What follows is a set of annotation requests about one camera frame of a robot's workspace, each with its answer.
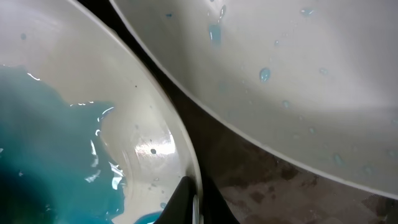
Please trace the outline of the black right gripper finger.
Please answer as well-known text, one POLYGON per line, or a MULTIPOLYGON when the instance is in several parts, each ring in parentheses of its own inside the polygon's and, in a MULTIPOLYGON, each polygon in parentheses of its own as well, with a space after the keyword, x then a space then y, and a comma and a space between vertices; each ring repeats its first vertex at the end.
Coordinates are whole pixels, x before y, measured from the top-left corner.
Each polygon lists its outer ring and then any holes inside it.
POLYGON ((197 189, 194 181, 184 176, 155 224, 192 224, 193 199, 197 189))

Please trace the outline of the white plate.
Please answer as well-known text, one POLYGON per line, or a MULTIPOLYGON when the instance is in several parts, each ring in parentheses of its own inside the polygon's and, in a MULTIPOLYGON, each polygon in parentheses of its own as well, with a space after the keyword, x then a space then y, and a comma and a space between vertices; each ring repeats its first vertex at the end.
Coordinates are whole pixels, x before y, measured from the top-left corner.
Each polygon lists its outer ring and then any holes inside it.
POLYGON ((187 130, 139 58, 77 1, 1 2, 1 222, 154 223, 182 177, 187 130))
POLYGON ((396 0, 117 0, 198 106, 263 150, 397 198, 396 0))

